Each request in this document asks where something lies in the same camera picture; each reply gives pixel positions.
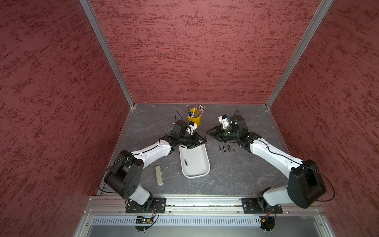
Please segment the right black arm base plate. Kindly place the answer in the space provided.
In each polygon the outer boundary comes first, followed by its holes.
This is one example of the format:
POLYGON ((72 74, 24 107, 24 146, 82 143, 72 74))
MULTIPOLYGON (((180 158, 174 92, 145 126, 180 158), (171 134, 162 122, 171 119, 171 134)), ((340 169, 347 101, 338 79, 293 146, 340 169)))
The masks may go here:
POLYGON ((245 214, 282 214, 281 206, 270 206, 264 199, 248 197, 242 198, 242 208, 245 214))

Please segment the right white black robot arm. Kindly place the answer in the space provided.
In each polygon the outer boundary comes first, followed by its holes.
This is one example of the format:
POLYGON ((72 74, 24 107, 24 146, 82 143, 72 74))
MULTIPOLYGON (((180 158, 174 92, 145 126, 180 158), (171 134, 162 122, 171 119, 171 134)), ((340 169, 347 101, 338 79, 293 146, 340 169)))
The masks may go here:
POLYGON ((215 126, 206 132, 219 142, 235 142, 250 153, 270 163, 285 175, 288 184, 267 188, 257 195, 257 208, 264 212, 281 204, 295 204, 306 209, 326 193, 322 174, 312 160, 303 161, 269 144, 262 136, 246 129, 215 126))

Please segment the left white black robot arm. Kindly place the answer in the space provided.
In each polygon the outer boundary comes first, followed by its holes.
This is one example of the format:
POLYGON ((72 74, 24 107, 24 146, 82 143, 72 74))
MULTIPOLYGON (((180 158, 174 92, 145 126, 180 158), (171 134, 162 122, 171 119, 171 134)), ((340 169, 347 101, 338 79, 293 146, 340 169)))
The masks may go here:
POLYGON ((148 205, 152 194, 140 185, 144 168, 180 147, 193 149, 206 142, 205 136, 195 132, 189 136, 165 135, 153 145, 132 153, 123 150, 105 172, 104 182, 123 199, 130 199, 141 206, 148 205))

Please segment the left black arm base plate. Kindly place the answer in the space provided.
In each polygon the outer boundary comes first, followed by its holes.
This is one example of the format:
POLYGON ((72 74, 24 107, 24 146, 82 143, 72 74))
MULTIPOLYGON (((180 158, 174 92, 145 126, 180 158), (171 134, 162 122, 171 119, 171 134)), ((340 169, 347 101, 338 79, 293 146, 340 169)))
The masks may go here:
POLYGON ((156 214, 165 213, 166 198, 149 198, 143 205, 128 199, 126 201, 125 213, 156 214))

